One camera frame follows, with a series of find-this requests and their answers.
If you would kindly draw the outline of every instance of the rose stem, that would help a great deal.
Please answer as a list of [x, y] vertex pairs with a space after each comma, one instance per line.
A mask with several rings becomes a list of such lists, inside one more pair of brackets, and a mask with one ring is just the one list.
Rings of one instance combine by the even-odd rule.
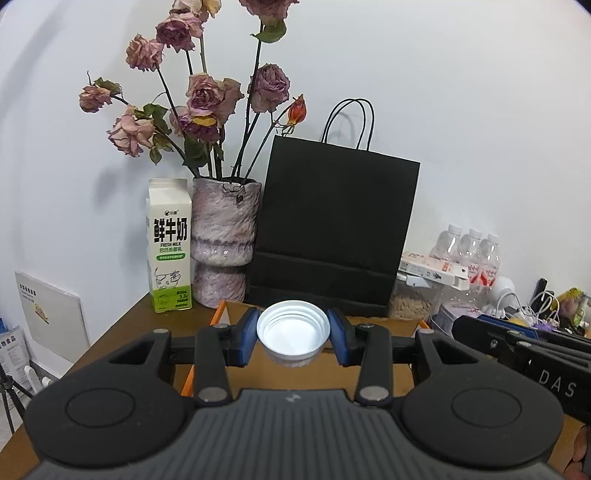
[[211, 152], [209, 152], [207, 154], [207, 170], [209, 172], [209, 178], [211, 178], [213, 180], [213, 167], [212, 167], [212, 153]]
[[164, 81], [164, 77], [162, 76], [162, 72], [160, 71], [160, 67], [156, 67], [156, 70], [158, 70], [158, 75], [160, 75], [160, 80], [162, 80], [162, 85], [164, 85], [164, 90], [166, 91], [166, 97], [168, 97], [168, 102], [170, 103], [170, 108], [173, 110], [174, 116], [177, 118], [177, 122], [180, 125], [181, 122], [178, 120], [178, 113], [177, 113], [176, 108], [174, 107], [173, 98], [170, 96], [170, 90], [168, 89], [168, 86], [166, 85], [166, 82]]
[[[262, 32], [263, 24], [261, 22], [260, 32]], [[238, 172], [238, 176], [240, 176], [240, 169], [242, 167], [242, 157], [244, 156], [244, 149], [246, 148], [246, 144], [248, 143], [248, 129], [250, 127], [251, 121], [251, 104], [252, 104], [252, 95], [254, 94], [256, 88], [256, 73], [258, 71], [259, 60], [261, 58], [261, 40], [258, 41], [258, 45], [256, 46], [256, 58], [255, 58], [255, 68], [252, 74], [251, 80], [251, 87], [248, 93], [248, 100], [246, 101], [246, 123], [244, 126], [244, 137], [242, 138], [242, 146], [240, 147], [240, 152], [238, 153], [238, 157], [236, 159], [236, 163], [234, 164], [234, 168], [232, 169], [232, 176], [230, 177], [230, 182], [234, 180], [234, 175]]]
[[222, 159], [215, 150], [213, 151], [213, 161], [216, 165], [216, 179], [222, 181]]
[[[226, 138], [226, 130], [225, 127], [222, 125], [220, 127], [220, 141], [219, 141], [219, 146], [220, 146], [220, 150], [222, 151], [222, 155], [223, 155], [223, 148], [222, 148], [222, 144], [224, 139]], [[215, 164], [216, 164], [216, 177], [219, 181], [223, 180], [223, 168], [222, 168], [222, 157], [219, 156], [219, 154], [217, 153], [216, 149], [213, 149], [213, 158], [215, 159]]]
[[[256, 125], [256, 121], [258, 120], [258, 118], [261, 116], [260, 113], [257, 113], [255, 115], [255, 118], [253, 119], [252, 123], [251, 123], [251, 127], [248, 130], [248, 133], [246, 134], [246, 140], [242, 141], [242, 146], [240, 147], [240, 152], [238, 152], [238, 156], [236, 158], [236, 163], [234, 164], [234, 168], [232, 169], [232, 177], [230, 178], [230, 182], [234, 181], [234, 174], [236, 173], [236, 166], [238, 165], [238, 161], [242, 161], [242, 157], [244, 156], [244, 150], [246, 148], [246, 144], [248, 143], [248, 140], [250, 139], [253, 130], [255, 129], [255, 125]], [[238, 176], [240, 176], [240, 168], [238, 167]]]
[[201, 66], [203, 67], [203, 72], [207, 73], [207, 64], [205, 63], [205, 42], [203, 41], [203, 34], [201, 37], [199, 37], [199, 46], [201, 47]]
[[271, 124], [271, 127], [267, 131], [267, 134], [265, 135], [265, 138], [262, 139], [261, 146], [259, 147], [258, 151], [256, 152], [255, 158], [252, 159], [251, 166], [248, 167], [248, 171], [246, 172], [246, 175], [244, 175], [244, 181], [242, 183], [243, 185], [244, 185], [244, 182], [246, 181], [246, 179], [248, 178], [248, 176], [250, 175], [250, 173], [252, 171], [252, 168], [254, 167], [255, 162], [256, 162], [259, 154], [261, 153], [262, 148], [265, 146], [265, 143], [267, 142], [267, 139], [269, 138], [269, 135], [271, 135], [271, 132], [273, 131], [273, 129], [275, 128], [275, 126], [279, 125], [279, 120], [281, 119], [281, 117], [283, 115], [285, 115], [285, 112], [287, 112], [294, 103], [295, 103], [295, 101], [292, 104], [290, 104], [285, 110], [283, 110], [281, 112], [281, 115], [278, 116], [277, 119]]
[[193, 66], [191, 65], [191, 57], [189, 56], [189, 51], [185, 50], [185, 53], [187, 54], [187, 63], [189, 64], [189, 75], [193, 74]]
[[[111, 98], [114, 98], [115, 100], [120, 101], [121, 103], [124, 103], [125, 105], [129, 105], [129, 102], [123, 100], [122, 98], [116, 96], [116, 95], [111, 95]], [[156, 128], [156, 130], [158, 131], [158, 133], [164, 137], [166, 137], [168, 139], [168, 141], [170, 142], [170, 144], [173, 146], [173, 148], [178, 152], [178, 154], [181, 156], [181, 158], [183, 159], [183, 161], [186, 161], [186, 158], [184, 156], [184, 152], [183, 150], [181, 150], [181, 148], [173, 142], [173, 140], [162, 130], [160, 130], [156, 125], [154, 125], [154, 127]]]

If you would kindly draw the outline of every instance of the white box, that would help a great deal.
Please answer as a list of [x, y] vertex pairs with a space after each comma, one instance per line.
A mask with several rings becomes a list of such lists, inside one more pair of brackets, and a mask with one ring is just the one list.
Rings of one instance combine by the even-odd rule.
[[191, 198], [186, 179], [151, 179], [146, 199], [150, 293], [156, 312], [191, 308]]
[[445, 260], [404, 252], [400, 259], [399, 270], [458, 290], [470, 288], [468, 271], [465, 267]]
[[88, 350], [80, 299], [22, 272], [15, 272], [31, 336], [74, 363]]

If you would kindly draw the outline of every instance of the plastic bottle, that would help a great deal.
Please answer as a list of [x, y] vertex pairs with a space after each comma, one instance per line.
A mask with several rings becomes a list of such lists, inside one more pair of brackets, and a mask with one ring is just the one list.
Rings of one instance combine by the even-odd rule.
[[490, 233], [486, 242], [483, 240], [480, 243], [480, 255], [482, 257], [480, 283], [485, 287], [492, 287], [501, 266], [499, 237]]
[[453, 322], [457, 318], [462, 315], [478, 318], [481, 314], [470, 290], [459, 291], [445, 286], [433, 301], [429, 319], [431, 328], [451, 336]]
[[431, 253], [429, 253], [429, 257], [437, 258], [438, 260], [455, 261], [461, 234], [462, 229], [450, 223], [447, 230], [439, 234], [437, 243], [431, 250]]
[[475, 290], [478, 287], [478, 279], [480, 276], [480, 264], [482, 257], [480, 256], [480, 239], [482, 232], [470, 228], [470, 233], [464, 235], [457, 249], [456, 262], [468, 271], [468, 279], [470, 280], [470, 289]]

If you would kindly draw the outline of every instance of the water bottle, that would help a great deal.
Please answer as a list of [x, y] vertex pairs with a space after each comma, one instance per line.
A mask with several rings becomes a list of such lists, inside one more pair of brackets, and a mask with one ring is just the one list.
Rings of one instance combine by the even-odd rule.
[[499, 237], [490, 233], [486, 242], [483, 240], [480, 243], [480, 255], [482, 257], [480, 283], [485, 287], [492, 287], [501, 266]]
[[455, 258], [456, 262], [468, 271], [471, 290], [474, 290], [478, 286], [478, 278], [480, 276], [480, 264], [482, 262], [482, 257], [480, 256], [481, 237], [482, 232], [470, 228], [470, 233], [467, 233], [461, 238]]
[[462, 229], [450, 223], [447, 230], [439, 234], [437, 243], [431, 250], [431, 253], [429, 253], [429, 257], [437, 258], [438, 260], [455, 261], [461, 234]]

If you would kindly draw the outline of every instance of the bag handle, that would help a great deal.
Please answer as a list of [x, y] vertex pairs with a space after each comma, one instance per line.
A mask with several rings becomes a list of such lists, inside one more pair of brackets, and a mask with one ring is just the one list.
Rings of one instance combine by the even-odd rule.
[[374, 111], [374, 106], [371, 104], [371, 102], [365, 98], [347, 98], [345, 100], [341, 100], [331, 111], [331, 113], [328, 117], [328, 120], [326, 121], [326, 125], [324, 126], [324, 131], [322, 132], [322, 137], [320, 137], [320, 142], [321, 143], [328, 143], [328, 136], [329, 136], [330, 127], [332, 126], [332, 123], [335, 121], [337, 115], [339, 113], [341, 113], [341, 111], [343, 111], [343, 109], [348, 107], [351, 103], [357, 103], [361, 107], [361, 110], [363, 111], [363, 128], [361, 129], [361, 135], [359, 136], [359, 141], [357, 142], [357, 147], [355, 147], [355, 149], [358, 150], [359, 146], [361, 145], [361, 140], [362, 140], [363, 135], [365, 133], [365, 127], [367, 124], [367, 116], [365, 114], [365, 107], [363, 106], [363, 102], [366, 102], [369, 105], [369, 108], [371, 109], [371, 115], [372, 115], [371, 127], [369, 128], [368, 142], [367, 142], [367, 146], [365, 148], [366, 150], [369, 151], [369, 146], [371, 144], [371, 140], [374, 135], [375, 111]]

